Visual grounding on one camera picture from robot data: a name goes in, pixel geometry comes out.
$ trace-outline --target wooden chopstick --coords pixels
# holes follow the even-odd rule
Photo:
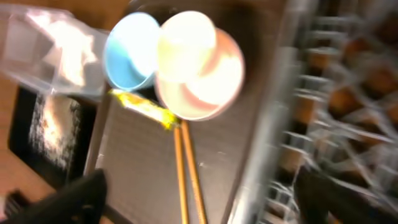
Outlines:
[[[201,189],[199,184],[198,172],[195,162],[195,156],[193,155],[192,143],[189,135],[188,123],[186,121],[181,122],[182,128],[182,139],[184,141],[185,153],[187,155],[188,169],[191,177],[193,194],[195,197],[195,203],[197,206],[197,212],[200,220],[200,224],[207,224],[205,206],[203,204],[203,197],[201,196]]]
[[[180,192],[181,221],[182,224],[189,224],[187,191],[185,189],[185,172],[182,157],[182,145],[180,128],[174,128],[175,160],[177,162],[178,188]]]

